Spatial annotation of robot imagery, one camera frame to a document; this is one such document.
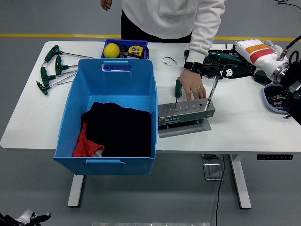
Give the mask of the person's left hand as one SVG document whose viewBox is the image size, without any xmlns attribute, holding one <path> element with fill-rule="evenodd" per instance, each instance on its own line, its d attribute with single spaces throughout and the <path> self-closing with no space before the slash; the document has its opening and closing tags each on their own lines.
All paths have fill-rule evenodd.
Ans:
<svg viewBox="0 0 301 226">
<path fill-rule="evenodd" d="M 206 89 L 199 74 L 184 69 L 179 79 L 187 100 L 206 98 Z"/>
</svg>

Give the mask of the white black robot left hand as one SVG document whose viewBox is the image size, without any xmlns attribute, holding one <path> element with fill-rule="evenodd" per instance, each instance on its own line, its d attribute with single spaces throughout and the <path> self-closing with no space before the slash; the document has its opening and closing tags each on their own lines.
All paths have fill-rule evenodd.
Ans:
<svg viewBox="0 0 301 226">
<path fill-rule="evenodd" d="M 31 210 L 26 210 L 16 221 L 18 226 L 40 226 L 41 223 L 49 220 L 51 216 L 51 213 L 38 215 Z"/>
</svg>

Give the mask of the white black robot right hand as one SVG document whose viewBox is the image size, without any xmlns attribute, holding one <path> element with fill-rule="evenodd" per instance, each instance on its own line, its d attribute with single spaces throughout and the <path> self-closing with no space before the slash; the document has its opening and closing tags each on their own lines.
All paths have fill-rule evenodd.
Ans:
<svg viewBox="0 0 301 226">
<path fill-rule="evenodd" d="M 281 81 L 289 69 L 283 53 L 278 55 L 269 44 L 259 39 L 236 41 L 232 49 L 242 58 L 243 64 L 232 68 L 231 64 L 225 66 L 220 71 L 224 78 L 243 78 L 254 75 L 256 70 L 263 70 L 271 81 Z"/>
</svg>

